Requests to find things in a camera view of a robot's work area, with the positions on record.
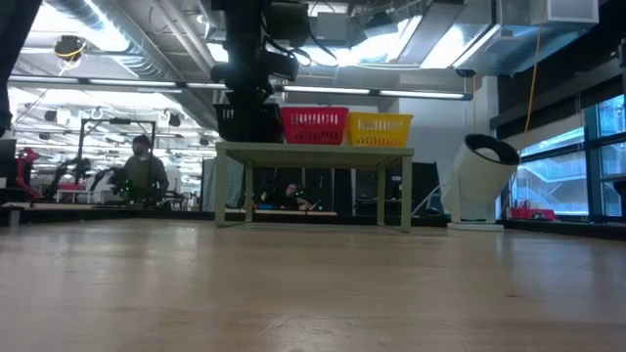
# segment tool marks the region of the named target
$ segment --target yellow basket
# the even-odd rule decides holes
[[[360,147],[403,148],[413,116],[397,113],[351,112],[350,143]]]

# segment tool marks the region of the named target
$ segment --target plastic basket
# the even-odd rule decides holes
[[[230,104],[213,105],[219,136],[228,142],[283,143],[285,130],[280,107],[266,104],[258,113],[239,116]]]
[[[340,145],[348,108],[283,108],[289,144]]]
[[[351,112],[350,143],[361,147],[403,148],[413,116],[396,113]]]

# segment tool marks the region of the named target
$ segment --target red basket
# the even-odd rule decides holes
[[[289,144],[340,145],[348,108],[283,108]]]

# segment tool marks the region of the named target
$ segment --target workbench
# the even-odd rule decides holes
[[[315,146],[220,142],[215,145],[215,225],[226,226],[227,157],[246,168],[246,221],[252,221],[252,173],[254,167],[312,167],[376,169],[378,180],[377,223],[384,226],[385,170],[402,164],[402,232],[411,230],[411,188],[413,186],[413,150],[407,148],[371,148],[351,146]]]

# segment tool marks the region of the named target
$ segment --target wooden floor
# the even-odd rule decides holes
[[[626,246],[169,220],[0,230],[0,351],[626,351]]]

